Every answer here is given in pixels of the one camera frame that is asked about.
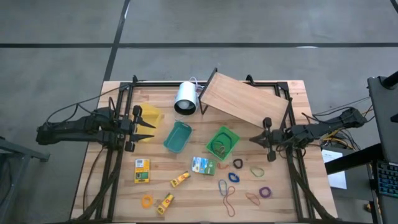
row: concrete floor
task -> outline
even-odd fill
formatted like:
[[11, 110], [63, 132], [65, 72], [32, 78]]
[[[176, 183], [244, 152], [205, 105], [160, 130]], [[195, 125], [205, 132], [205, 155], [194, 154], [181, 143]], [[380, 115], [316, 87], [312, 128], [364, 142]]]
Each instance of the concrete floor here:
[[[112, 43], [124, 0], [0, 2], [0, 43]], [[121, 42], [397, 42], [398, 36], [388, 0], [132, 0], [126, 15]], [[110, 51], [0, 49], [0, 136], [51, 153], [46, 164], [30, 163], [10, 222], [68, 219], [86, 144], [39, 146], [35, 129], [56, 109], [100, 92]], [[207, 79], [214, 67], [238, 79], [304, 80], [316, 113], [368, 96], [366, 79], [395, 72], [397, 58], [397, 48], [119, 49], [111, 80]], [[92, 110], [96, 101], [86, 105]], [[374, 121], [352, 133], [361, 147], [379, 142]], [[335, 202], [340, 218], [371, 222], [364, 202]]]

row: wooden ramp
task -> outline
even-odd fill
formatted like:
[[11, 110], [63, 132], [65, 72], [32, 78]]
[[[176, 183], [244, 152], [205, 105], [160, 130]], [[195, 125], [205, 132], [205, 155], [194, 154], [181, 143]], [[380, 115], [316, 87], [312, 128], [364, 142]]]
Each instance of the wooden ramp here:
[[279, 128], [289, 102], [264, 90], [215, 73], [201, 102], [262, 128], [265, 117]]

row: wooden table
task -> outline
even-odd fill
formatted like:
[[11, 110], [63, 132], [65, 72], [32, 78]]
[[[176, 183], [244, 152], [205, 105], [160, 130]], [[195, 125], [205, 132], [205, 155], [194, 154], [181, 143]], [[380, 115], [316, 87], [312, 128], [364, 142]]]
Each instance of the wooden table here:
[[[120, 82], [104, 82], [102, 92], [118, 87]], [[290, 95], [293, 98], [294, 115], [297, 124], [306, 124], [307, 120], [301, 112], [311, 114], [310, 105], [301, 80], [288, 81]], [[264, 91], [274, 94], [272, 88], [262, 87]], [[119, 179], [118, 196], [116, 198], [114, 222], [295, 222], [297, 216], [292, 198], [287, 161], [277, 155], [274, 162], [267, 161], [267, 149], [249, 142], [249, 138], [261, 133], [262, 129], [247, 123], [224, 112], [209, 107], [204, 115], [197, 111], [194, 115], [186, 116], [182, 120], [193, 129], [191, 138], [180, 154], [174, 154], [163, 146], [175, 122], [174, 96], [177, 87], [142, 87], [134, 88], [132, 102], [134, 105], [148, 103], [163, 111], [163, 119], [155, 132], [155, 137], [148, 143], [136, 144], [134, 153], [124, 152], [121, 174]], [[108, 105], [108, 97], [116, 101], [117, 90], [112, 91], [99, 99], [98, 107]], [[217, 170], [214, 176], [194, 173], [190, 170], [192, 157], [207, 157], [216, 159], [206, 150], [206, 144], [221, 126], [226, 126], [241, 140], [234, 151], [222, 164], [229, 164], [229, 169]], [[72, 218], [82, 213], [83, 189], [88, 173], [101, 146], [89, 143], [86, 152], [83, 170], [73, 206]], [[106, 150], [102, 152], [91, 176], [88, 186], [86, 204], [93, 200], [100, 189]], [[150, 159], [150, 182], [148, 184], [134, 183], [135, 159]], [[244, 161], [240, 170], [232, 166], [233, 159]], [[335, 203], [331, 194], [325, 166], [319, 147], [310, 146], [304, 157], [308, 181], [312, 192], [330, 214], [337, 217]], [[251, 174], [251, 166], [262, 167], [265, 170], [263, 177]], [[175, 189], [170, 180], [189, 170], [191, 178], [181, 183]], [[228, 172], [235, 172], [240, 176], [239, 183], [228, 180]], [[229, 217], [223, 205], [223, 197], [218, 190], [218, 181], [227, 180], [228, 185], [236, 188], [235, 194], [229, 197], [236, 215]], [[245, 193], [259, 195], [259, 189], [268, 186], [272, 189], [271, 198], [260, 199], [257, 206], [249, 201]], [[162, 201], [167, 193], [175, 196], [171, 206], [163, 216], [156, 212], [155, 205]], [[144, 195], [154, 198], [152, 208], [141, 207], [141, 198]], [[303, 193], [302, 207], [306, 211]], [[105, 198], [103, 216], [106, 215], [109, 193]]]

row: yellow rubber band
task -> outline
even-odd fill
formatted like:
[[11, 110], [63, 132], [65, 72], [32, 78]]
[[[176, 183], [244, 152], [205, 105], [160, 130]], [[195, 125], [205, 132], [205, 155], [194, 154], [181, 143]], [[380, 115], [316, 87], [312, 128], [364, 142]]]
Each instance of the yellow rubber band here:
[[150, 195], [144, 195], [141, 199], [141, 205], [143, 208], [149, 208], [150, 206], [152, 206], [153, 202], [154, 201], [152, 199], [152, 196], [150, 196]]

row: black rubber band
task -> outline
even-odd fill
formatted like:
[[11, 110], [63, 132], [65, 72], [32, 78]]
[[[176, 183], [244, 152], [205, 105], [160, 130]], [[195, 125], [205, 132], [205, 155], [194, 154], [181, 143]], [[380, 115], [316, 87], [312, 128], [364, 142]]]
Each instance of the black rubber band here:
[[[236, 165], [236, 162], [238, 162], [238, 161], [241, 162], [240, 166]], [[235, 166], [235, 168], [240, 169], [243, 167], [243, 160], [242, 159], [234, 159], [233, 165]]]

